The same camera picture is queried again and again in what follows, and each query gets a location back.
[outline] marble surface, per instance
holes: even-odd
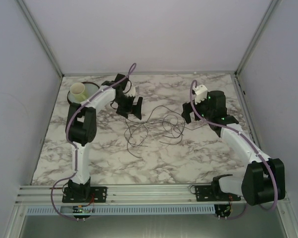
[[[56,180],[72,174],[71,147],[65,139],[69,107],[66,96],[70,86],[74,82],[83,81],[101,85],[105,80],[114,78],[115,76],[68,77],[63,80],[33,177],[34,185],[53,184]],[[228,74],[132,75],[130,79],[138,86],[137,95],[144,98],[143,121],[159,105],[181,113],[182,104],[189,101],[191,81],[196,79],[209,91],[224,91],[228,113],[234,115],[244,129],[247,128]],[[151,119],[162,119],[167,114],[173,113],[160,107],[153,112]],[[134,116],[129,119],[139,121]],[[176,122],[175,116],[169,116],[166,120]],[[198,121],[186,126],[194,129],[201,125],[203,123]],[[165,131],[162,124],[142,126],[133,134],[131,143],[139,142],[146,135],[146,129],[149,134],[143,146],[132,148],[129,145],[135,156],[126,149],[124,133],[128,127],[125,119],[117,115],[114,109],[107,106],[100,111],[97,126],[97,136],[90,152],[92,184],[210,182],[217,175],[234,173],[241,176],[245,172],[234,151],[221,142],[208,125],[196,130],[185,128],[181,141],[181,138],[164,137],[170,135],[170,131]],[[176,145],[166,144],[177,142],[179,143]]]

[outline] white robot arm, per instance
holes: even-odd
[[[213,178],[210,188],[196,188],[199,199],[228,200],[228,196],[242,196],[249,205],[274,201],[275,189],[272,180],[277,184],[278,199],[285,197],[284,164],[280,159],[271,159],[249,140],[239,122],[227,114],[226,97],[222,91],[210,91],[204,85],[193,87],[194,108],[204,118],[210,128],[222,138],[237,154],[247,168],[243,178],[232,175],[221,175]],[[182,116],[186,123],[191,122],[192,104],[183,104]],[[270,167],[273,178],[267,171]]]
[[[102,91],[100,95],[89,101],[88,106],[81,109],[78,115],[74,118],[69,127],[69,140],[73,143],[72,147],[72,170],[75,174],[68,181],[68,187],[65,188],[63,202],[87,202],[91,199],[92,194],[95,193],[90,186],[89,173],[89,152],[91,142],[94,140],[97,132],[96,116],[109,103],[116,102],[118,104],[116,113],[128,118],[129,114],[135,115],[141,119],[142,97],[139,97],[137,104],[133,105],[136,89],[128,78],[122,74],[118,74],[114,81],[106,81],[99,88]],[[119,80],[123,80],[113,88],[108,86],[113,85]],[[72,103],[69,107],[67,127],[70,118],[73,117],[81,104]]]

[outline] white cup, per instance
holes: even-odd
[[[70,87],[70,93],[74,96],[74,98],[79,101],[85,101],[89,98],[88,92],[85,88],[84,83],[74,83]]]

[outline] black cable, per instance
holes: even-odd
[[[191,185],[191,186],[189,187],[189,191],[190,191],[190,193],[191,193],[191,194],[194,194],[194,195],[195,195],[195,194],[196,194],[196,192],[192,192],[192,187],[194,187],[194,188],[195,188],[195,185]]]
[[[63,186],[62,186],[62,193],[64,194],[64,187],[68,184],[69,182],[66,182]]]
[[[111,103],[110,103],[110,107],[113,108],[114,110],[117,110],[117,108],[114,108],[114,107],[113,107],[113,104],[114,104],[114,101],[111,101]]]
[[[128,89],[128,91],[127,92],[125,92],[124,94],[126,94],[126,93],[129,93],[129,91],[131,90],[131,87],[132,87],[132,82],[128,79],[128,81],[127,82],[130,82],[130,88]]]
[[[169,110],[170,112],[172,112],[173,114],[167,114],[166,116],[164,116],[162,119],[150,119],[152,117],[153,112],[157,109],[157,108],[166,108],[167,110]],[[171,121],[168,121],[167,118],[168,117],[174,117],[176,119],[176,123],[172,123]],[[169,142],[164,142],[164,141],[159,141],[162,144],[167,144],[167,145],[176,145],[181,143],[182,139],[183,139],[183,132],[185,129],[188,129],[190,131],[196,130],[198,128],[201,128],[207,124],[201,125],[197,128],[194,129],[190,129],[188,127],[185,126],[185,120],[184,118],[177,112],[169,109],[166,106],[160,105],[155,107],[152,112],[150,113],[148,119],[146,121],[132,121],[130,119],[125,119],[125,123],[127,125],[127,129],[124,132],[124,137],[127,141],[127,151],[135,156],[136,158],[141,158],[135,154],[133,154],[130,149],[129,149],[129,145],[132,146],[133,148],[137,148],[137,147],[147,147],[146,145],[144,145],[145,140],[147,139],[149,133],[150,133],[150,127],[157,127],[157,124],[160,124],[162,126],[162,128],[164,129],[164,131],[162,133],[164,133],[162,135],[162,137],[165,138],[169,138],[169,139],[179,139],[177,142],[175,143],[169,143]],[[143,138],[141,138],[139,143],[132,143],[131,139],[133,138],[133,134],[137,131],[140,130],[141,128],[145,128],[145,136]]]

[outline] gray wall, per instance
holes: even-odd
[[[62,71],[88,74],[235,70],[270,0],[25,2]]]
[[[281,2],[241,77],[263,149],[285,163],[298,219],[298,0]]]
[[[0,237],[29,184],[59,79],[13,0],[0,0]]]

